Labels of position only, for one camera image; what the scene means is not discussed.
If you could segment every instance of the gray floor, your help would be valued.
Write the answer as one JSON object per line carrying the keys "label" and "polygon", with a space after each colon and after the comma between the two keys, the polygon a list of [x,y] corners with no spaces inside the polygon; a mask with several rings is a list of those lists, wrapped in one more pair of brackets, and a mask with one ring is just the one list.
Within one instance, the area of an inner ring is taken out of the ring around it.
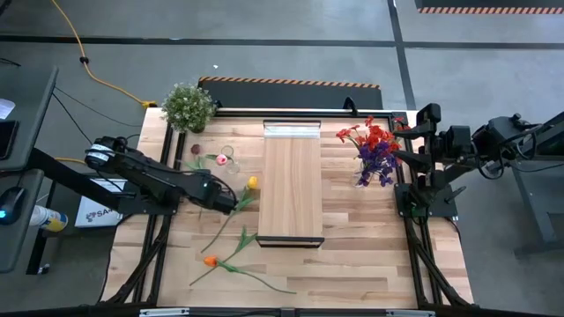
{"label": "gray floor", "polygon": [[[59,3],[81,35],[393,40],[385,0]],[[564,41],[564,16],[420,15],[412,0],[396,3],[406,41]],[[0,17],[0,33],[71,35],[49,1],[34,0],[14,1]],[[99,77],[147,100],[162,100],[172,84],[196,82],[200,76],[280,77],[379,84],[385,108],[406,109],[394,48],[86,45],[85,49]],[[56,64],[61,89],[118,120],[131,124],[143,120],[144,111],[134,101],[86,76],[76,45],[0,42],[0,56],[26,67]],[[475,129],[492,117],[515,112],[542,122],[564,108],[562,50],[407,49],[406,56],[417,107],[441,104],[444,129],[451,124]],[[138,128],[109,122],[60,97],[90,138],[138,133]],[[87,142],[52,102],[38,145],[53,156],[80,159]],[[468,187],[457,205],[476,303],[564,315],[564,254],[524,260],[513,256],[514,248],[538,240],[538,233],[511,172],[498,181],[470,173],[455,185]],[[21,266],[0,276],[0,311],[94,303],[105,278],[111,241],[112,232],[56,241],[50,246],[53,268],[47,276],[23,276]]]}

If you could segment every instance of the butcher block tabletop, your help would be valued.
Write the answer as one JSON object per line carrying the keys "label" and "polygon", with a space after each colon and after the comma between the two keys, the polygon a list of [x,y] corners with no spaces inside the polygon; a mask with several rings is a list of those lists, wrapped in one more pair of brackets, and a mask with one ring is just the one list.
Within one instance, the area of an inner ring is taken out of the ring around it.
{"label": "butcher block tabletop", "polygon": [[[415,125],[415,111],[408,111]],[[158,108],[147,110],[138,149],[160,159],[167,123]],[[393,186],[380,186],[378,180],[367,188],[353,186],[353,173],[359,161],[351,143],[342,144],[335,134],[364,119],[321,120],[321,187],[324,243],[319,249],[259,247],[252,242],[229,260],[229,264],[260,277],[272,286],[296,294],[273,291],[249,276],[214,270],[190,286],[206,272],[204,258],[225,259],[236,249],[241,229],[258,231],[260,188],[263,176],[264,118],[215,118],[201,134],[188,133],[183,162],[196,158],[190,152],[199,144],[201,154],[219,154],[226,145],[234,149],[238,173],[214,161],[205,167],[240,193],[250,176],[258,179],[251,192],[255,201],[232,217],[217,241],[204,253],[227,216],[203,210],[184,202],[173,217],[160,284],[159,306],[216,307],[299,307],[299,308],[416,308],[404,221],[397,215]],[[387,120],[375,119],[382,129]],[[174,133],[168,164],[174,163],[178,134]],[[413,147],[420,144],[413,142]],[[410,179],[404,166],[405,177]],[[115,235],[108,266],[108,279],[102,300],[114,295],[137,266],[141,255],[148,216],[136,215],[122,223]],[[460,240],[451,223],[430,218],[429,231],[434,258],[443,275],[459,294],[472,302]],[[152,281],[154,260],[148,269],[145,293]],[[427,298],[431,298],[427,270],[421,268]]]}

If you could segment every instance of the yellow black striped tape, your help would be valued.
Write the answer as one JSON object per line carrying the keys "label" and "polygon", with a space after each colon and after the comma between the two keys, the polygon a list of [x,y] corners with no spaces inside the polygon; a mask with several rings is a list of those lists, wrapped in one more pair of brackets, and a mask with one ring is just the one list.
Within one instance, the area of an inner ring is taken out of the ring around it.
{"label": "yellow black striped tape", "polygon": [[324,86],[380,89],[380,85],[374,85],[374,84],[326,82],[326,81],[320,81],[320,80],[265,79],[265,78],[243,78],[243,77],[221,77],[221,76],[216,76],[216,77],[206,76],[206,77],[201,77],[199,79],[199,83],[203,83],[204,81],[288,84],[288,85],[324,85]]}
{"label": "yellow black striped tape", "polygon": [[563,8],[457,8],[457,7],[426,7],[418,8],[419,13],[447,13],[447,14],[562,14]]}

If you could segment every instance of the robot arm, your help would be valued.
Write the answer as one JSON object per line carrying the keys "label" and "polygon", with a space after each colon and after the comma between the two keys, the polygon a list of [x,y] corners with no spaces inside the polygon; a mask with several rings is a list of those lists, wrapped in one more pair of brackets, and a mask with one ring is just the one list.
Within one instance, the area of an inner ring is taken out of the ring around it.
{"label": "robot arm", "polygon": [[[502,173],[508,161],[523,156],[519,142],[529,135],[536,142],[536,132],[542,128],[542,125],[530,125],[522,121],[521,116],[515,114],[512,117],[494,118],[472,135],[467,126],[451,126],[437,135],[437,123],[440,121],[441,107],[429,104],[417,113],[416,127],[394,132],[395,136],[409,140],[424,138],[424,145],[418,148],[417,153],[393,152],[417,175],[417,180],[409,186],[409,190],[397,194],[404,201],[404,206],[411,206],[411,213],[417,216],[428,214],[433,207],[446,210],[440,206],[445,203],[444,200],[452,201],[461,192],[452,192],[449,183],[465,173],[479,169],[484,177],[495,179],[486,175],[482,168],[489,162],[499,161]],[[443,163],[444,169],[436,170],[436,163]]]}
{"label": "robot arm", "polygon": [[174,170],[146,157],[141,151],[131,149],[121,136],[97,138],[86,151],[85,162],[95,171],[118,174],[137,186],[133,197],[122,195],[120,207],[130,205],[131,201],[128,200],[132,200],[137,202],[135,209],[141,209],[138,213],[160,214],[154,210],[162,210],[163,207],[175,212],[182,197],[188,197],[198,206],[227,215],[237,204],[234,191],[209,170]]}

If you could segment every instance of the computer mouse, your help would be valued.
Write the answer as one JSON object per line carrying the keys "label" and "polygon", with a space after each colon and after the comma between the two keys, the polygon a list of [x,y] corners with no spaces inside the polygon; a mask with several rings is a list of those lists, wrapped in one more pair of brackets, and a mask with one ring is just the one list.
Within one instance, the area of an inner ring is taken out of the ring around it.
{"label": "computer mouse", "polygon": [[25,193],[24,188],[12,187],[0,195],[0,225],[11,225],[18,221]]}

